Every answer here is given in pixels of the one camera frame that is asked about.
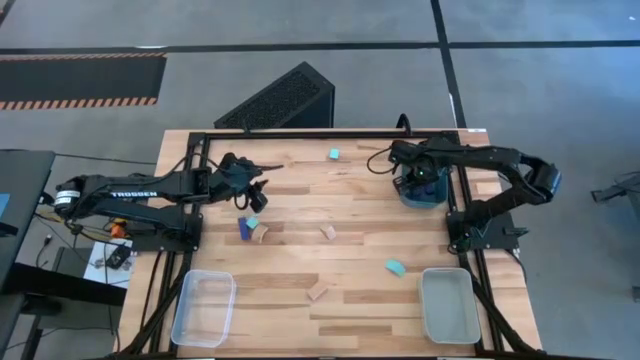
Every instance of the wooden table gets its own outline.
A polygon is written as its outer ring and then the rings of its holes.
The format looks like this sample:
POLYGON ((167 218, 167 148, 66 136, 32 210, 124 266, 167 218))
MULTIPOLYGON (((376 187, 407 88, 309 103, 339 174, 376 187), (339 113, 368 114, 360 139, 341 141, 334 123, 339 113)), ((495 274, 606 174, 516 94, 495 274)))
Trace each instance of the wooden table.
MULTIPOLYGON (((195 130, 165 133, 157 175, 166 173, 184 156, 191 131, 195 130)), ((463 144, 489 143, 483 131, 465 129, 459 134, 463 144)), ((240 239, 237 218, 250 215, 248 211, 237 210, 233 202, 203 207, 204 233, 191 268, 229 272, 238 289, 230 335, 224 344, 217 349, 181 346, 179 356, 474 353, 471 345, 438 345, 422 334, 419 276, 425 268, 457 266, 458 261, 446 250, 446 203, 431 210, 408 208, 399 201, 391 174, 367 171, 367 158, 389 144, 388 139, 213 141, 211 159, 219 160, 231 151, 256 164, 284 164, 285 168, 263 176, 269 179, 264 190, 269 204, 259 219, 270 230, 262 244, 240 239), (328 159, 331 148, 340 149, 339 160, 328 159), (320 232, 325 223, 336 229, 335 240, 327 240, 320 232), (408 273, 402 278, 391 274, 385 269, 387 259, 401 261, 408 273), (318 280, 331 286, 313 302, 306 290, 318 280)), ((385 156, 372 162, 380 170, 389 165, 385 156)), ((501 191, 495 172, 468 169, 468 177, 476 199, 501 191)), ((458 176, 453 174, 453 178, 457 203, 462 205, 458 176)), ((489 250, 485 255, 497 306, 522 338, 539 348, 520 267, 504 251, 489 250)), ((120 321, 123 345, 139 330, 155 257, 143 254, 136 260, 120 321)), ((156 306, 163 261, 149 314, 156 306)), ((491 348, 486 314, 479 303, 478 309, 485 346, 491 348)), ((161 350, 168 347, 173 314, 170 309, 165 319, 161 350)))

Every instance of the gray concrete floor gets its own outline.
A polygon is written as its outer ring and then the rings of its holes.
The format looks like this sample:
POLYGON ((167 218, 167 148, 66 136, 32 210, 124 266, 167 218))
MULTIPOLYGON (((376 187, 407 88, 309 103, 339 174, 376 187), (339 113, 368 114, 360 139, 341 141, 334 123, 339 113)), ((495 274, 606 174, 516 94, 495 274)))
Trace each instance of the gray concrete floor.
MULTIPOLYGON (((640 38, 640 6, 630 0, 446 0, 442 8, 452 41, 640 38)), ((418 0, 17 0, 0 47, 433 41, 435 34, 428 1, 418 0)), ((552 204, 514 212, 531 229, 522 257, 545 349, 637 359, 640 304, 630 287, 640 284, 640 224, 627 199, 596 205, 589 191, 640 169, 640 48, 457 50, 453 59, 469 127, 555 161, 564 174, 552 204)), ((392 126, 400 112, 414 127, 454 125, 435 50, 171 54, 158 105, 0 112, 0 148, 154 161, 164 130, 211 127, 301 61, 336 85, 337 127, 392 126)), ((134 171, 153 169, 58 159, 48 189, 80 173, 134 171)), ((19 261, 34 263, 46 232, 34 222, 19 261)), ((52 247, 45 257, 54 255, 52 247)), ((11 343, 24 340, 29 323, 21 318, 11 343)), ((105 331, 59 331, 43 339, 36 358, 98 356, 112 340, 105 331)))

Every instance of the black floor mat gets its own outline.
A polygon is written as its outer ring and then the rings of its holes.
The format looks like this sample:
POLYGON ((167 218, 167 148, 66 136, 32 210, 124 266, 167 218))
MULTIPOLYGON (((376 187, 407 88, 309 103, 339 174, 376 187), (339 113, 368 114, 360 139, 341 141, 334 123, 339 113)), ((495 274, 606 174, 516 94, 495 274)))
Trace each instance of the black floor mat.
POLYGON ((153 105, 165 53, 0 57, 0 110, 153 105))

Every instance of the small cube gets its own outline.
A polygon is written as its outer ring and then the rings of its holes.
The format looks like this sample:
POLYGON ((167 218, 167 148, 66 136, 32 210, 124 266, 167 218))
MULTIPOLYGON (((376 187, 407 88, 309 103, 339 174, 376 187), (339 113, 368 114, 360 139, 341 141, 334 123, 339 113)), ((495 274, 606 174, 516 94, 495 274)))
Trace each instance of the small cube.
POLYGON ((329 151, 329 159, 338 160, 339 157, 340 157, 340 150, 331 149, 331 151, 329 151))
POLYGON ((262 224, 258 224, 251 234, 251 240, 257 241, 258 244, 262 244, 262 238, 264 237, 264 234, 267 233, 267 231, 269 231, 268 227, 262 224))
POLYGON ((329 284, 326 281, 319 280, 311 289, 307 290, 307 295, 312 301, 316 301, 322 294, 329 290, 329 284))
POLYGON ((328 240, 333 240, 336 238, 336 229, 334 229, 331 225, 322 225, 320 227, 320 231, 322 231, 322 233, 328 240))
POLYGON ((250 217, 249 220, 247 220, 247 226, 252 229, 255 229, 258 224, 260 224, 260 221, 258 221, 258 219, 256 219, 254 216, 250 217))
POLYGON ((245 219, 244 217, 239 217, 238 228, 240 229, 240 238, 242 240, 249 240, 249 228, 247 227, 247 219, 245 219))
POLYGON ((403 277, 407 272, 404 265, 397 260, 387 260, 387 265, 385 267, 392 273, 398 275, 398 277, 403 277))

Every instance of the teal block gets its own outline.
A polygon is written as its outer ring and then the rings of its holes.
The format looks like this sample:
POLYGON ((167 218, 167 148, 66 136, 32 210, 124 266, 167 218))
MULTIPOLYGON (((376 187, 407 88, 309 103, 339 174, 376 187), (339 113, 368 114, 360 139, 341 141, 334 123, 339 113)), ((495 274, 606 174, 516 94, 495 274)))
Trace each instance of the teal block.
POLYGON ((331 149, 331 151, 329 151, 329 158, 330 159, 338 160, 339 157, 340 157, 340 150, 331 149))
POLYGON ((249 220, 247 220, 247 226, 255 229, 256 226, 258 226, 258 224, 260 224, 260 221, 258 221, 258 219, 256 219, 255 217, 250 217, 249 220))
POLYGON ((396 260, 387 260, 387 265, 385 267, 399 277, 403 277, 404 273, 407 272, 404 265, 396 260))

